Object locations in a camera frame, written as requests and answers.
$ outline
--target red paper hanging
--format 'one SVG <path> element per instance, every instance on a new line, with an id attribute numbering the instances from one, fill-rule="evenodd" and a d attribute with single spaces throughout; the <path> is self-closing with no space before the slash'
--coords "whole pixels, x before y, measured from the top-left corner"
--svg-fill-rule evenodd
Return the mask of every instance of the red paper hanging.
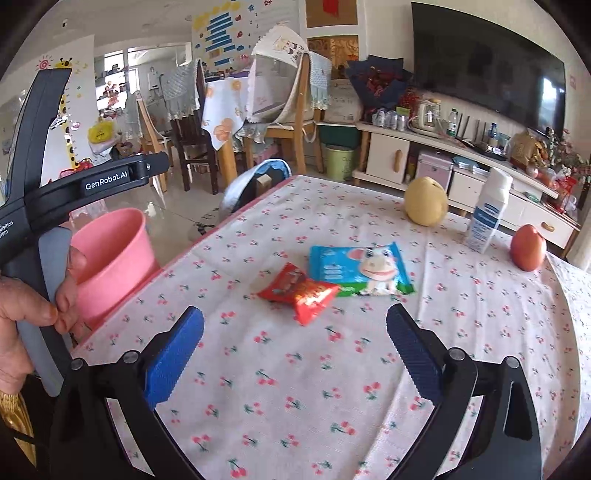
<path id="1" fill-rule="evenodd" d="M 339 16 L 339 0 L 323 0 L 323 6 L 326 13 Z"/>

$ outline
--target white bottle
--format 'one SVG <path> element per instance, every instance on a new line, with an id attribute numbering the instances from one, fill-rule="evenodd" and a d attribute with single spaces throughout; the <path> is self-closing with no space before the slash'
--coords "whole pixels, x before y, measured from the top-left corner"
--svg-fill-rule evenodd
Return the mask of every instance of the white bottle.
<path id="1" fill-rule="evenodd" d="M 457 133 L 457 110 L 452 108 L 452 112 L 447 118 L 447 134 L 450 137 L 455 137 Z"/>
<path id="2" fill-rule="evenodd" d="M 491 168 L 464 238 L 466 246 L 478 253 L 487 249 L 509 203 L 512 183 L 510 175 L 498 168 Z"/>

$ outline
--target black television screen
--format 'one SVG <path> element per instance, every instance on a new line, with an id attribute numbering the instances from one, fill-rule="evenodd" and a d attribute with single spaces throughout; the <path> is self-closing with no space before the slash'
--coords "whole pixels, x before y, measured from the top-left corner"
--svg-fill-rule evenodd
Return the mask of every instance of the black television screen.
<path id="1" fill-rule="evenodd" d="M 419 88 L 477 103 L 558 137 L 564 127 L 564 63 L 527 38 L 482 18 L 413 2 Z"/>

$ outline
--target red snack package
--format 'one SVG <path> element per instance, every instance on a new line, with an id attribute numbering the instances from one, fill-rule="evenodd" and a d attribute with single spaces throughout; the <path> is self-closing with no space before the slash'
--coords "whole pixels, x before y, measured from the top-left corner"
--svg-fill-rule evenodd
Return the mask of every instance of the red snack package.
<path id="1" fill-rule="evenodd" d="M 338 285 L 308 278 L 302 270 L 288 263 L 258 295 L 265 300 L 292 304 L 296 320 L 305 326 L 330 304 L 339 289 Z"/>

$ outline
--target yellow pear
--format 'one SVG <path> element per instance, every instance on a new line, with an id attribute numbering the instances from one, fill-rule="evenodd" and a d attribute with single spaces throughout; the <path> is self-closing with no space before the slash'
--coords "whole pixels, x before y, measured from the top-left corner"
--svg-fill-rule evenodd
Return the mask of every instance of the yellow pear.
<path id="1" fill-rule="evenodd" d="M 404 209 L 408 217 L 419 225 L 437 225 L 447 215 L 447 195 L 431 177 L 420 177 L 408 186 L 404 194 Z"/>

